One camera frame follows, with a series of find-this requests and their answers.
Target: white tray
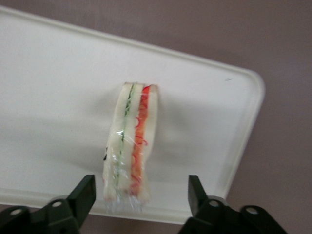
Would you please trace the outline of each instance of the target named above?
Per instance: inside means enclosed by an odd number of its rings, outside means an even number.
[[[188,175],[226,197],[264,97],[254,72],[0,8],[0,203],[40,207],[96,175],[124,82],[159,85],[152,201],[115,216],[183,223]]]

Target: green filling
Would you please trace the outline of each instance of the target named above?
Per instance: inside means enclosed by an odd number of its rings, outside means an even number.
[[[131,99],[133,97],[135,86],[136,86],[135,83],[132,84],[130,92],[129,92],[129,96],[128,96],[128,99],[127,99],[127,103],[126,103],[124,121],[123,121],[122,130],[121,130],[120,151],[119,151],[119,154],[118,154],[118,157],[117,157],[117,169],[116,169],[116,174],[115,174],[115,186],[117,186],[118,182],[119,182],[120,161],[121,161],[121,155],[123,153],[123,142],[124,142],[124,138],[125,138],[125,131],[126,131],[126,125],[127,125],[127,116],[129,114],[129,111],[130,111]]]

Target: black clamp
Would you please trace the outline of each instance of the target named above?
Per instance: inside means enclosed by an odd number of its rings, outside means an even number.
[[[79,234],[96,200],[94,175],[86,175],[66,199],[55,199],[33,213],[12,206],[0,213],[1,234]]]
[[[222,198],[207,196],[196,175],[189,176],[188,186],[193,217],[179,234],[286,234],[261,207],[244,206],[237,212]]]

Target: wrapped sandwich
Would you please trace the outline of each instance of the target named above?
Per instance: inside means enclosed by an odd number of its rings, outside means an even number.
[[[145,163],[151,154],[157,119],[158,87],[125,83],[120,92],[104,158],[104,200],[150,200]]]

